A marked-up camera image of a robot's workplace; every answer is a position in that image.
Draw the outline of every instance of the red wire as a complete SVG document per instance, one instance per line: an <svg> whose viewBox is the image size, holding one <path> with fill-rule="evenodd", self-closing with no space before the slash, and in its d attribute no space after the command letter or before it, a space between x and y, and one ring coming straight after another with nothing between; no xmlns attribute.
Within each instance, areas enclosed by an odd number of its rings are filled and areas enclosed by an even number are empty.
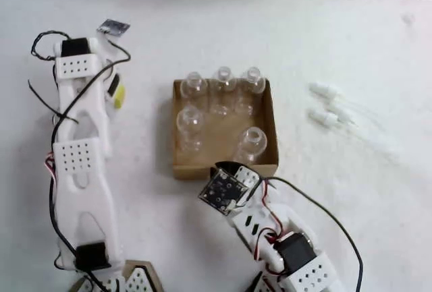
<svg viewBox="0 0 432 292"><path fill-rule="evenodd" d="M277 224L279 225L279 228L281 229L279 235L274 239L278 239L282 236L282 233L284 233L284 226L282 225L282 222L279 220L279 218L276 216L276 214L268 207L268 205L265 203L265 197L267 196L267 188L268 188L267 180L264 180L264 194L263 198L261 199L261 202L263 203L264 207L270 212L271 216L275 219Z"/></svg>
<svg viewBox="0 0 432 292"><path fill-rule="evenodd" d="M258 242L259 242L259 239L261 237L261 234L266 230L271 230L272 232L274 232L277 235L277 232L275 231L275 229L270 228L270 227L264 227L259 231L258 237L256 239L256 244L255 244L254 260L258 260L258 254L259 254L258 253Z"/></svg>

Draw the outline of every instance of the white dropper cap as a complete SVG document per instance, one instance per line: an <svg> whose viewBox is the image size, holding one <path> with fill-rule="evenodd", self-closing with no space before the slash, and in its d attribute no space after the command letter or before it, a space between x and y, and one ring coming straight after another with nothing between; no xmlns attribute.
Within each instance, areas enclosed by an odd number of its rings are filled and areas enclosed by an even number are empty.
<svg viewBox="0 0 432 292"><path fill-rule="evenodd" d="M308 115L313 121L327 128L338 124L338 116L331 112L318 112L315 110L310 110Z"/></svg>
<svg viewBox="0 0 432 292"><path fill-rule="evenodd" d="M338 95L338 92L335 88L332 88L330 85L325 85L317 82L310 83L309 89L315 94L323 96L328 100L333 100Z"/></svg>

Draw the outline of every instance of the perforated white plate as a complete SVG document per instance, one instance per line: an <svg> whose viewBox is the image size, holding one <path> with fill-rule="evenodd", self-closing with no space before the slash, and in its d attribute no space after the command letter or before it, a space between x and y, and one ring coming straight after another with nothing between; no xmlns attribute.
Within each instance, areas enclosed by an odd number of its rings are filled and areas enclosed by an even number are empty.
<svg viewBox="0 0 432 292"><path fill-rule="evenodd" d="M109 279L101 281L103 286L108 290L108 292L115 292L117 290L117 281L119 283L119 292L124 292L125 290L125 279L121 274L113 275ZM101 292L101 290L93 283L86 279L81 285L78 292Z"/></svg>
<svg viewBox="0 0 432 292"><path fill-rule="evenodd" d="M153 292L149 278L142 268L135 268L126 282L126 292Z"/></svg>
<svg viewBox="0 0 432 292"><path fill-rule="evenodd" d="M336 279L336 271L326 253L323 252L287 277L286 283L293 291L321 292Z"/></svg>
<svg viewBox="0 0 432 292"><path fill-rule="evenodd" d="M55 143L55 165L60 176L96 171L98 144L96 138Z"/></svg>
<svg viewBox="0 0 432 292"><path fill-rule="evenodd" d="M101 61L96 54L58 57L55 59L55 72L59 80L94 76L101 69Z"/></svg>

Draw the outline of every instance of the small sensor board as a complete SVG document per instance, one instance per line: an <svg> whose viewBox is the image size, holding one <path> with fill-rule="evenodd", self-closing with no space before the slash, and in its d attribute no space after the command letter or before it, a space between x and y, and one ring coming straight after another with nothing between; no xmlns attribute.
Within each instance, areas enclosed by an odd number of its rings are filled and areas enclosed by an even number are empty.
<svg viewBox="0 0 432 292"><path fill-rule="evenodd" d="M225 216L229 215L248 188L235 177L219 169L211 178L199 198Z"/></svg>
<svg viewBox="0 0 432 292"><path fill-rule="evenodd" d="M123 22L118 22L111 19L106 19L103 24L97 28L97 31L103 34L110 34L112 36L120 37L122 34L129 29L130 24L124 24Z"/></svg>

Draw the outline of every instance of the black wire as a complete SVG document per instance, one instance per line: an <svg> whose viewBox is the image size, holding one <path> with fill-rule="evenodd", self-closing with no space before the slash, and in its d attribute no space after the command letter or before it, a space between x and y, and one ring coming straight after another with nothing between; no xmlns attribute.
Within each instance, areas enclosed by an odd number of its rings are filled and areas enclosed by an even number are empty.
<svg viewBox="0 0 432 292"><path fill-rule="evenodd" d="M55 64L53 65L53 77L54 77L55 87L59 89L59 84L57 83L57 74L55 73Z"/></svg>
<svg viewBox="0 0 432 292"><path fill-rule="evenodd" d="M51 107L48 103L45 102L45 100L39 95L38 92L36 92L36 90L33 88L32 84L30 83L30 80L27 80L27 84L29 89L33 92L33 94L42 102L42 104L44 106L46 106L48 109L50 109L52 112L54 112L54 114L58 117L65 117L66 119L72 120L75 123L78 123L77 120L75 120L74 118L69 118L67 115L61 114L59 111L55 110L53 107Z"/></svg>
<svg viewBox="0 0 432 292"><path fill-rule="evenodd" d="M51 149L53 149L53 145L54 145L54 142L55 142L55 137L57 135L59 126L61 125L61 123L63 122L63 120L67 117L67 114L69 113L69 111L74 107L74 105L84 95L84 93L90 88L90 86L97 80L97 78L99 78L105 71L107 71L108 69L114 67L115 65L120 64L120 63L124 63L124 62L127 62L127 61L131 60L131 56L130 56L129 52L127 52L127 50L123 49L122 47L120 47L119 45L115 44L114 42L111 42L110 40L108 40L108 42L111 45L113 45L115 48L123 51L123 53L125 53L125 55L127 56L127 58L120 59L118 61L114 61L114 62L110 63L109 65L106 65L103 69L101 69L99 71L99 73L96 74L95 76L93 76L93 78L86 84L86 86L81 90L81 92L78 93L78 95L76 96L76 98L69 104L69 106L63 112L63 114L60 114L60 116L59 116L60 119L55 124L53 133L51 135ZM59 226L57 224L57 221L55 219L55 205L54 205L54 202L53 202L54 201L53 200L53 190L54 190L54 180L51 178L51 182L50 182L50 185L49 185L49 216L50 216L50 219L51 219L51 224L53 225L54 231L59 236L60 240L71 251L71 253L74 255L74 257L76 257L76 250L75 250L75 248L70 244L70 242L66 239L66 237L61 233L61 231L59 229ZM97 277L91 271L88 271L86 273L87 273L88 277L90 277L93 280L93 282L97 285L97 287L102 292L107 292L107 289L103 286L102 282L100 280L98 280Z"/></svg>
<svg viewBox="0 0 432 292"><path fill-rule="evenodd" d="M57 261L59 260L60 256L61 256L61 252L59 252L57 257L54 259L54 267L56 267L56 269L58 269L58 270L65 270L65 268L63 268L57 264Z"/></svg>
<svg viewBox="0 0 432 292"><path fill-rule="evenodd" d="M33 56L35 56L35 57L37 57L37 58L39 58L39 59L41 59L41 60L43 60L43 61L53 61L53 60L55 59L54 56L46 56L46 57L40 56L40 55L38 54L38 52L36 51L36 46L37 46L38 42L41 41L41 39L42 39L44 36L48 35L48 34L60 34L60 35L62 35L62 36L64 36L64 37L66 37L68 40L71 39L71 38L69 37L69 35L66 34L65 32L62 32L62 31L56 31L56 30L48 30L48 31L41 32L40 34L38 34L38 36L37 36L37 37L34 39L34 41L33 41L32 50L31 50L30 52L32 53Z"/></svg>
<svg viewBox="0 0 432 292"><path fill-rule="evenodd" d="M347 232L345 227L341 224L341 222L330 211L328 211L328 209L326 209L326 207L324 207L322 204L320 204L319 202L312 199L310 196L308 196L306 193L304 193L301 189L298 189L296 186L294 186L293 184L288 182L286 179L282 179L281 177L271 176L271 177L266 177L264 180L266 181L269 179L275 179L276 181L281 181L281 182L284 182L285 184L288 184L294 191L298 192L299 194L304 196L307 200L312 202L314 205L318 206L322 211L327 213L327 215L330 218L332 218L334 220L334 222L339 226L339 228L344 232L345 236L347 237L348 241L350 242L350 244L352 246L352 249L354 250L354 253L356 253L356 256L358 259L358 279L357 279L356 292L360 292L360 287L362 285L362 278L363 278L363 261L362 261L362 258L360 256L360 252L358 251L358 249L356 247L356 244L352 240L350 234Z"/></svg>

